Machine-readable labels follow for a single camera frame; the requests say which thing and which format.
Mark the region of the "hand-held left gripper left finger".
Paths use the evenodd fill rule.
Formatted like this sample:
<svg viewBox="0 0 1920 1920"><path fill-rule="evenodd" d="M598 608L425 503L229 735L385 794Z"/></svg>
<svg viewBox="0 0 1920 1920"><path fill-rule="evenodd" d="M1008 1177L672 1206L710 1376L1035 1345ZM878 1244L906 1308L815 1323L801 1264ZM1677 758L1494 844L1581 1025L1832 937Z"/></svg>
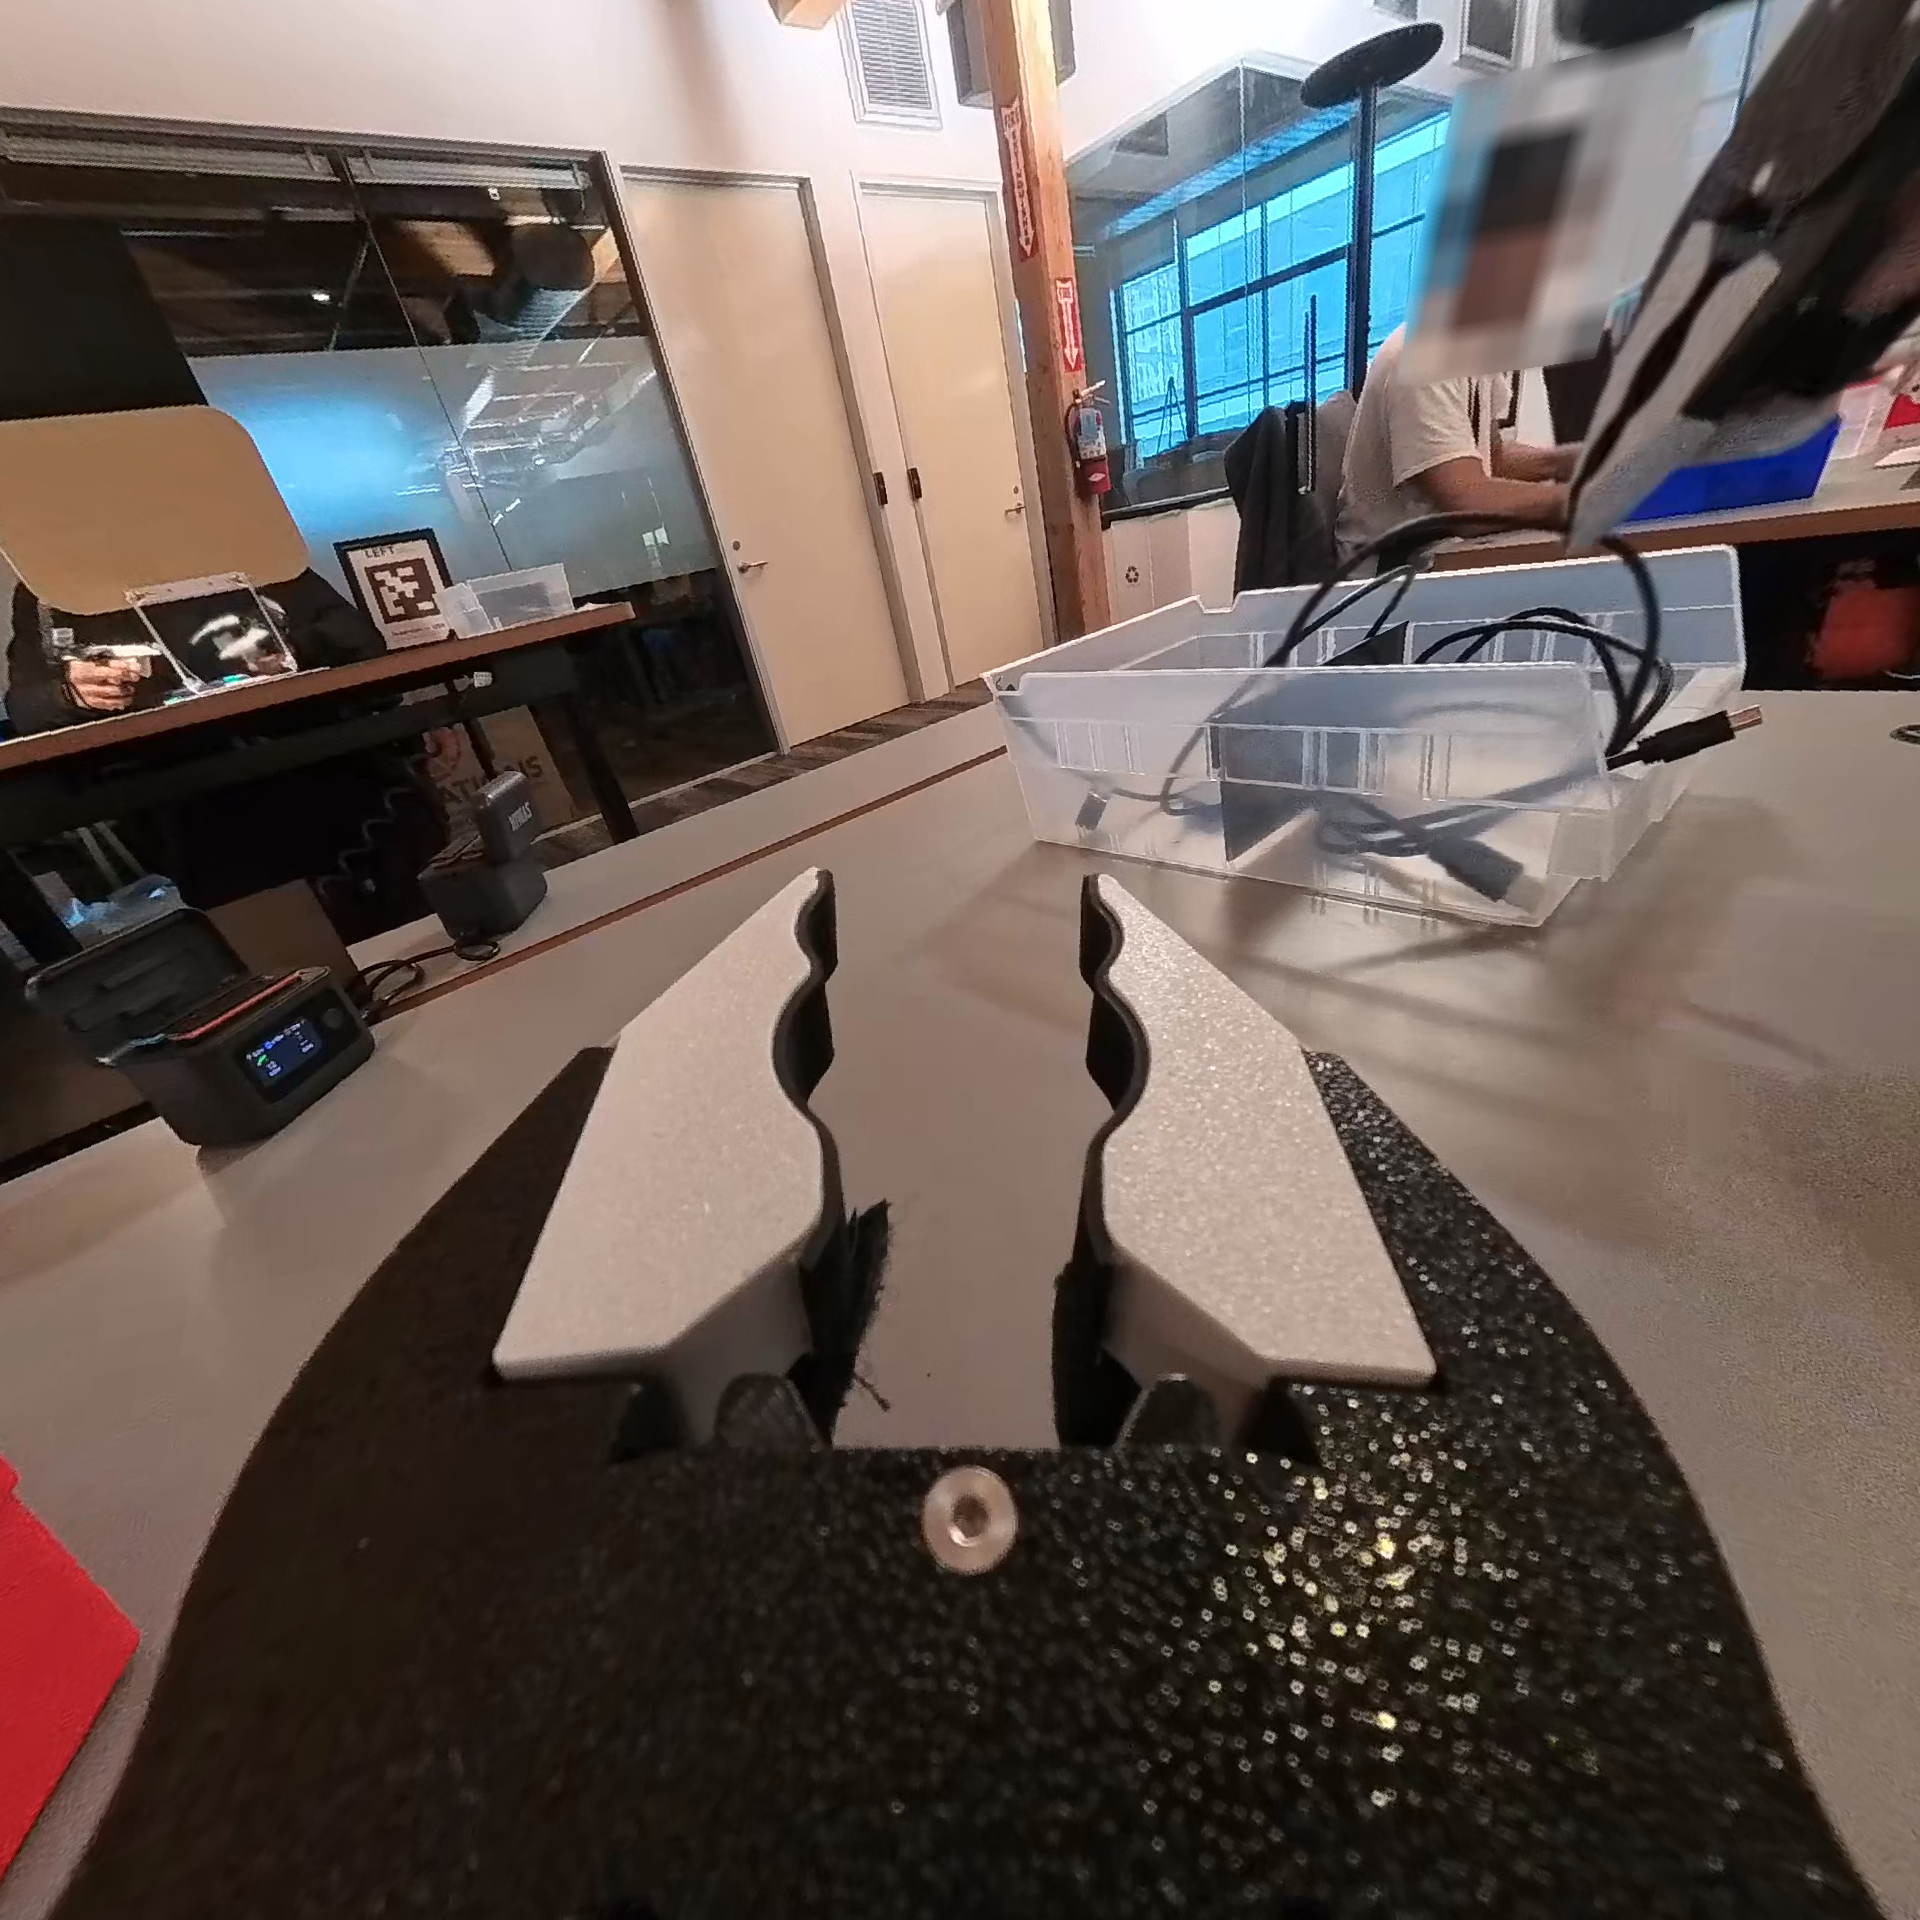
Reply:
<svg viewBox="0 0 1920 1920"><path fill-rule="evenodd" d="M633 1017L493 1345L500 1380L636 1380L718 1430L736 1379L822 1347L809 1285L840 1159L809 1106L834 1041L835 889L803 869Z"/></svg>

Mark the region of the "clear plastic bin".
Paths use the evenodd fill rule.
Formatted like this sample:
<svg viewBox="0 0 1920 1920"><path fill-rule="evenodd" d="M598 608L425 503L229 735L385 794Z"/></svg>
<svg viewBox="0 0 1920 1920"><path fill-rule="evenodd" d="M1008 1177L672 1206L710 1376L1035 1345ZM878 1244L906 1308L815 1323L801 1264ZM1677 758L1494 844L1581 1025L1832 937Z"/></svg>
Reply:
<svg viewBox="0 0 1920 1920"><path fill-rule="evenodd" d="M988 674L1035 841L1329 898L1543 926L1732 737L1735 549L1402 568L1136 616ZM1226 867L1215 721L1310 728L1317 845Z"/></svg>

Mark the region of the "black usb hub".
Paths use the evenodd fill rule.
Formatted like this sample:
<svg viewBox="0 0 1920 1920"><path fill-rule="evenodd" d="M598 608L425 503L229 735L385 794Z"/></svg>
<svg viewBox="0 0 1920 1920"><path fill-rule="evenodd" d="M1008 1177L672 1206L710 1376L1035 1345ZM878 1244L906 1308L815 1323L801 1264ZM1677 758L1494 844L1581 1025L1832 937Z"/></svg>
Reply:
<svg viewBox="0 0 1920 1920"><path fill-rule="evenodd" d="M1219 850L1230 869L1275 859L1281 845L1317 845L1318 786L1310 766L1312 729L1215 721L1210 763L1219 786Z"/></svg>

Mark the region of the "red plastic bin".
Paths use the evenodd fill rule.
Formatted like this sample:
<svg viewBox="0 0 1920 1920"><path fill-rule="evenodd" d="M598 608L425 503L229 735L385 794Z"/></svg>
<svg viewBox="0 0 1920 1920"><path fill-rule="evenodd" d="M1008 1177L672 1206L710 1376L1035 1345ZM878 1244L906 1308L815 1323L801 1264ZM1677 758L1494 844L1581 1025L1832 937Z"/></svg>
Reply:
<svg viewBox="0 0 1920 1920"><path fill-rule="evenodd" d="M134 1661L138 1629L2 1462L2 1874Z"/></svg>

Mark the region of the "chair with black jacket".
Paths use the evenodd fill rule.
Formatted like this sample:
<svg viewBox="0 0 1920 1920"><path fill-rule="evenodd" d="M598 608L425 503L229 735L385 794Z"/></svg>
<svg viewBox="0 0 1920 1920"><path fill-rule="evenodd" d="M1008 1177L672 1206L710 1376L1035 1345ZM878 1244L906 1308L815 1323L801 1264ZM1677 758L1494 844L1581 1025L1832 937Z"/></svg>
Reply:
<svg viewBox="0 0 1920 1920"><path fill-rule="evenodd" d="M1336 516L1354 397L1267 407L1223 452L1239 516L1232 592L1322 586L1336 572Z"/></svg>

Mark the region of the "black floor lamp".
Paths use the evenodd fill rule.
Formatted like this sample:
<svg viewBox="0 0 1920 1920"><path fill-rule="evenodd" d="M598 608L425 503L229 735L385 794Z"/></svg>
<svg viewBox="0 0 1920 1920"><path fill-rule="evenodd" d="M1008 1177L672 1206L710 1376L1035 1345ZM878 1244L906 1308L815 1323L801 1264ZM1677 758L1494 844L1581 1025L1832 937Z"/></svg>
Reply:
<svg viewBox="0 0 1920 1920"><path fill-rule="evenodd" d="M1306 110L1352 105L1352 249L1347 249L1347 319L1346 319L1346 390L1362 397L1371 334L1371 237L1379 189L1379 96L1412 80L1442 52L1442 27L1427 19L1402 24L1325 60L1302 84Z"/></svg>

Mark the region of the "cardboard box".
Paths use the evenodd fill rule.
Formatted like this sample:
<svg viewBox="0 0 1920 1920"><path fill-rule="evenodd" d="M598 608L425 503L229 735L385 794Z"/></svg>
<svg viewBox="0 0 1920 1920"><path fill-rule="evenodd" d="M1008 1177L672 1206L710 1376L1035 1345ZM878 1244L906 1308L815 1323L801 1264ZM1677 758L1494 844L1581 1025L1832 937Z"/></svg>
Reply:
<svg viewBox="0 0 1920 1920"><path fill-rule="evenodd" d="M434 782L452 822L466 822L472 796L503 775L529 782L538 830L585 815L557 758L557 737L529 707L451 723L434 758Z"/></svg>

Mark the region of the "black portable power station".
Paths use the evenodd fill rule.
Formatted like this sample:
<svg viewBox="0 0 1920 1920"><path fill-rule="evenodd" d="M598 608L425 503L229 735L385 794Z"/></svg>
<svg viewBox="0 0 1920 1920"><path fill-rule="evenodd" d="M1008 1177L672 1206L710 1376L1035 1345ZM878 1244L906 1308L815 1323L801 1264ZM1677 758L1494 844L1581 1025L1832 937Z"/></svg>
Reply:
<svg viewBox="0 0 1920 1920"><path fill-rule="evenodd" d="M191 1148L284 1135L378 1050L328 966L256 972L197 909L41 966L24 995Z"/></svg>

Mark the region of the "long wooden table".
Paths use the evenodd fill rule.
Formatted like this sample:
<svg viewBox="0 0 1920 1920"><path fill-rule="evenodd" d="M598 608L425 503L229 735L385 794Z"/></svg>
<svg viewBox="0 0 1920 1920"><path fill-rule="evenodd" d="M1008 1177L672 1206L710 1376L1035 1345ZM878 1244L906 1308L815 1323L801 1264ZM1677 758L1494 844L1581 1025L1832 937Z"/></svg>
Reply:
<svg viewBox="0 0 1920 1920"><path fill-rule="evenodd" d="M598 815L614 844L636 841L633 803L583 707L591 641L636 616L626 598L591 603L505 630L229 683L169 707L6 739L2 930L32 961L80 949L24 874L17 845L515 707L561 707Z"/></svg>

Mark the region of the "clear storage box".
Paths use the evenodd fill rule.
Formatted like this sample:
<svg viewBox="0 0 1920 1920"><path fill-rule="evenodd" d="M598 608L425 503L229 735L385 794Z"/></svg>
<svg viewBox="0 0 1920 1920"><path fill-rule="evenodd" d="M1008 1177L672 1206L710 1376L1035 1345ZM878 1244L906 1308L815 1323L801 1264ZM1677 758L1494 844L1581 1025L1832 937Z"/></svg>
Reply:
<svg viewBox="0 0 1920 1920"><path fill-rule="evenodd" d="M458 638L538 624L576 613L565 566L508 568L435 592L435 613Z"/></svg>

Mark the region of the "framed black-white marker tag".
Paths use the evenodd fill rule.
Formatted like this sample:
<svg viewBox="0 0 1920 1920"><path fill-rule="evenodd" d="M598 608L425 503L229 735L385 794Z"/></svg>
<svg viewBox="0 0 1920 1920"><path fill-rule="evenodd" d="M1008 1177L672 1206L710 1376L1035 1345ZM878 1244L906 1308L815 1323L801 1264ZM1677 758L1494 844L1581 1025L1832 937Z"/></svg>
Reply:
<svg viewBox="0 0 1920 1920"><path fill-rule="evenodd" d="M441 592L451 590L435 531L406 528L392 534L335 542L341 574L385 647L403 652L451 638Z"/></svg>

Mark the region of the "beige door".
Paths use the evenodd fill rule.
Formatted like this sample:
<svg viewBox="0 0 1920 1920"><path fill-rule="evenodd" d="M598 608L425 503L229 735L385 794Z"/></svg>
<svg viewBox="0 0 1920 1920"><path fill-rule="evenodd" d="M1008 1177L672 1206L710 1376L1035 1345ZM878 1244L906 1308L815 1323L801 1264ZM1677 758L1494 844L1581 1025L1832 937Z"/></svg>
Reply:
<svg viewBox="0 0 1920 1920"><path fill-rule="evenodd" d="M902 707L803 185L629 171L620 206L779 745Z"/></svg>
<svg viewBox="0 0 1920 1920"><path fill-rule="evenodd" d="M999 214L976 192L870 181L858 233L941 659L965 683L1049 638Z"/></svg>

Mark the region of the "clear board stand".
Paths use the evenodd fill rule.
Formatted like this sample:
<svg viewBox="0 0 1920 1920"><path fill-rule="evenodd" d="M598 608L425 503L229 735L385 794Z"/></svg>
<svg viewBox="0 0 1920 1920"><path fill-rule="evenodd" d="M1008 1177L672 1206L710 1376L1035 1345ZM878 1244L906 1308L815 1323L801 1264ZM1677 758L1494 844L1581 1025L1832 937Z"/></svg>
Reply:
<svg viewBox="0 0 1920 1920"><path fill-rule="evenodd" d="M284 608L241 572L134 590L125 603L163 660L164 704L300 671Z"/></svg>

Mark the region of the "black wall speaker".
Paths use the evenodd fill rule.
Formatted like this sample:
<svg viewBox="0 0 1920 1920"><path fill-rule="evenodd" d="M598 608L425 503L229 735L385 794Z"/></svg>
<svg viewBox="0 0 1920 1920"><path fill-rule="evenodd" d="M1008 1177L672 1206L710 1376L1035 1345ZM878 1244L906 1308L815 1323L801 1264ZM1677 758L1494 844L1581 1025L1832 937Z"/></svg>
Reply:
<svg viewBox="0 0 1920 1920"><path fill-rule="evenodd" d="M988 44L978 19L978 5L934 5L950 34L950 60L955 74L955 99L965 110L992 110ZM1056 80L1074 75L1074 13L1072 5L1049 5Z"/></svg>

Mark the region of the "white wall vent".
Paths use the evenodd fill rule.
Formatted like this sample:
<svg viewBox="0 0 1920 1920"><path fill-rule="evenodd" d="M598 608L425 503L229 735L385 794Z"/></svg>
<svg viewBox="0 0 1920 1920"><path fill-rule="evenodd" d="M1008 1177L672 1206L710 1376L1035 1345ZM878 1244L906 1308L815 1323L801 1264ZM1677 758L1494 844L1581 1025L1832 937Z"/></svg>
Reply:
<svg viewBox="0 0 1920 1920"><path fill-rule="evenodd" d="M941 127L923 5L847 5L835 30L856 121L913 134Z"/></svg>

